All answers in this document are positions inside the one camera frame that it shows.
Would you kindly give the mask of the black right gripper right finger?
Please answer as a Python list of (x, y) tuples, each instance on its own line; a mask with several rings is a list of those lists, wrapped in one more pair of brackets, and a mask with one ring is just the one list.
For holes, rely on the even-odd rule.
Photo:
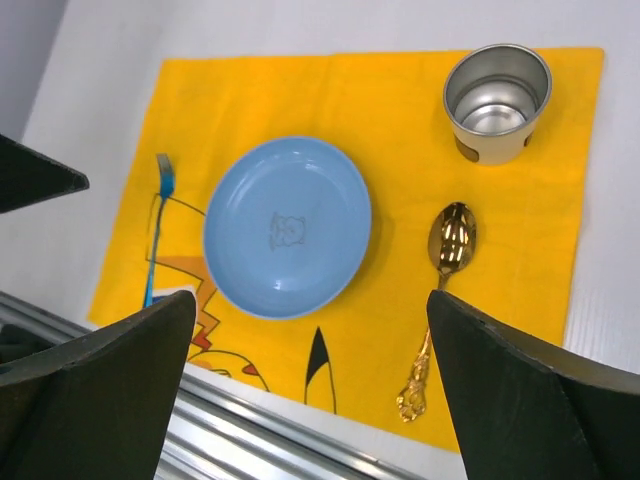
[(426, 311), (468, 478), (638, 478), (638, 375), (442, 290), (431, 292)]

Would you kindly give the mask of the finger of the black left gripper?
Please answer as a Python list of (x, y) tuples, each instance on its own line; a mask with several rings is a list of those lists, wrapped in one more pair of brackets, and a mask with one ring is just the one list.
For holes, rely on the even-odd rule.
[(90, 186), (85, 174), (4, 135), (0, 169), (2, 214)]

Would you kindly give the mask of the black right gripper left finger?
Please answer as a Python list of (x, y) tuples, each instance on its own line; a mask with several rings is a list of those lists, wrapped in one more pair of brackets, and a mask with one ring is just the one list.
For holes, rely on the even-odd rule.
[(182, 290), (59, 345), (3, 326), (2, 478), (153, 478), (195, 316)]

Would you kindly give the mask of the blue fork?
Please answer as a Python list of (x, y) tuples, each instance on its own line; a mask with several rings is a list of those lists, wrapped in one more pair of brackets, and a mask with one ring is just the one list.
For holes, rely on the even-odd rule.
[(157, 258), (157, 249), (160, 237), (161, 220), (166, 202), (175, 191), (176, 177), (175, 171), (172, 166), (171, 160), (166, 153), (158, 153), (156, 155), (156, 161), (159, 169), (160, 176), (160, 188), (159, 197), (160, 204), (158, 213), (154, 224), (154, 235), (149, 256), (149, 268), (147, 274), (147, 280), (145, 285), (143, 307), (147, 308), (153, 303), (153, 283), (155, 274), (155, 265)]

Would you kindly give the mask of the yellow placemat cloth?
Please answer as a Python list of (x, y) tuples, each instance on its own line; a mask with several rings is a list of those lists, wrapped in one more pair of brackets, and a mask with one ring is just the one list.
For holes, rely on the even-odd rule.
[[(461, 53), (168, 59), (160, 68), (88, 313), (104, 326), (139, 310), (160, 204), (158, 153), (175, 171), (164, 207), (154, 290), (190, 288), (199, 312), (189, 360), (292, 400), (446, 450), (457, 440), (432, 371), (427, 409), (406, 423), (396, 397), (426, 327), (437, 276), (426, 252), (453, 201), (478, 222), (471, 265), (451, 293), (553, 344), (563, 340), (589, 143), (604, 64), (597, 47), (542, 51), (553, 89), (524, 151), (480, 166), (457, 150), (442, 89)], [(208, 275), (203, 222), (229, 167), (262, 142), (309, 135), (345, 152), (371, 195), (369, 251), (322, 310), (261, 320)]]

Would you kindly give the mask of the gold spoon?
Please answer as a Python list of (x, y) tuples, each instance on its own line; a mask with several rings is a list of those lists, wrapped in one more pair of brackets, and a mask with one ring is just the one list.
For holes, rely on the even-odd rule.
[[(470, 207), (463, 202), (447, 205), (434, 220), (427, 242), (429, 259), (438, 274), (439, 290), (445, 290), (450, 277), (469, 265), (476, 246), (477, 223)], [(426, 410), (426, 384), (431, 353), (431, 331), (427, 326), (408, 380), (396, 397), (399, 416), (403, 422), (415, 421)]]

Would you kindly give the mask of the blue plastic plate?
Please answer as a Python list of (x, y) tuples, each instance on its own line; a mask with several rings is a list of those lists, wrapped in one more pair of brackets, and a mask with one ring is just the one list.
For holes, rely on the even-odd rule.
[(262, 143), (219, 181), (203, 227), (204, 258), (239, 310), (289, 320), (333, 301), (368, 250), (372, 205), (336, 146), (290, 136)]

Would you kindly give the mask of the metal cup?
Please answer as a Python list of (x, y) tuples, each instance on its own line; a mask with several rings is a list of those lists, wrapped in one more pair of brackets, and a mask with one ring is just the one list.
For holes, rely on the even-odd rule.
[(493, 44), (464, 56), (443, 89), (458, 151), (470, 162), (502, 165), (530, 143), (552, 93), (552, 74), (535, 51)]

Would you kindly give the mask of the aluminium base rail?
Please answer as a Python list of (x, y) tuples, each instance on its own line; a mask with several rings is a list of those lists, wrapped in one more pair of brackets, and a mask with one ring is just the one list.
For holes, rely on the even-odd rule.
[(184, 374), (158, 479), (410, 479), (386, 464)]

